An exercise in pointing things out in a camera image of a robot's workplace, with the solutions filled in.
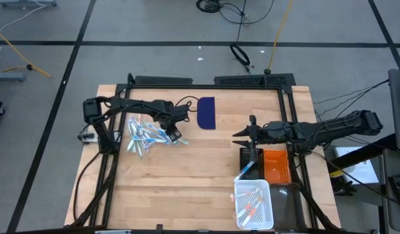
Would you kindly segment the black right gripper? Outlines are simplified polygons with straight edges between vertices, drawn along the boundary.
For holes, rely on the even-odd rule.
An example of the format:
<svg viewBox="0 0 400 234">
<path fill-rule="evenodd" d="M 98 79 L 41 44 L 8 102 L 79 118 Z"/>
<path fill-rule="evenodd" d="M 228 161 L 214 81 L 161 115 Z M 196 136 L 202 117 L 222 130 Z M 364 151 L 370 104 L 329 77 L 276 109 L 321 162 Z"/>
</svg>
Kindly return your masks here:
<svg viewBox="0 0 400 234">
<path fill-rule="evenodd" d="M 256 146 L 260 144 L 276 144 L 284 140 L 285 123 L 284 122 L 270 122 L 266 127 L 260 127 L 256 124 L 256 116 L 249 116 L 250 125 L 248 129 L 244 129 L 238 133 L 233 134 L 234 137 L 249 136 L 251 142 L 247 140 L 234 140 L 233 143 L 250 149 L 250 161 L 256 162 Z"/>
</svg>

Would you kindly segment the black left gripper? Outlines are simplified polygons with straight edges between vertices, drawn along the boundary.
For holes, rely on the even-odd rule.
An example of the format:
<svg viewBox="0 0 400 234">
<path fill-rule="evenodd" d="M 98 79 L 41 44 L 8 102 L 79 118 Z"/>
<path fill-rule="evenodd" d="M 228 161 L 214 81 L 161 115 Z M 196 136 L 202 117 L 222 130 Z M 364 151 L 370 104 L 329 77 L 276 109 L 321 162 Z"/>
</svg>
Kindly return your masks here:
<svg viewBox="0 0 400 234">
<path fill-rule="evenodd" d="M 172 142 L 180 139 L 182 134 L 177 129 L 177 122 L 188 120 L 188 105 L 174 106 L 171 101 L 156 99 L 153 101 L 155 113 L 154 122 L 158 122 Z"/>
</svg>

